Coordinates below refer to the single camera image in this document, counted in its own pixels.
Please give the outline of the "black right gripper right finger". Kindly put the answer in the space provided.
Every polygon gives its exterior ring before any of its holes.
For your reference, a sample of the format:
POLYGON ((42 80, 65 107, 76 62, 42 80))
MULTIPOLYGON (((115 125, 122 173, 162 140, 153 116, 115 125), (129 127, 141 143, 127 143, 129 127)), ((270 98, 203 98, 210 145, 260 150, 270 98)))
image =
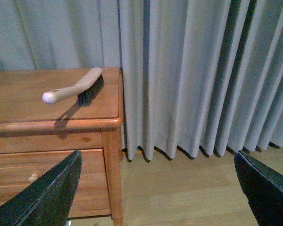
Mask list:
POLYGON ((234 164, 258 225, 283 226, 283 175, 241 151, 234 164))

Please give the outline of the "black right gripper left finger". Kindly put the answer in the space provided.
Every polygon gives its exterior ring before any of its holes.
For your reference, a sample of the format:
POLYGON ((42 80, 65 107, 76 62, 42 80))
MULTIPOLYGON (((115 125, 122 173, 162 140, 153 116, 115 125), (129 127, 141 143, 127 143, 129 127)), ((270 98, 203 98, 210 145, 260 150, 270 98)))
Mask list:
POLYGON ((0 226, 65 226, 82 170, 73 151, 61 162, 0 206, 0 226))

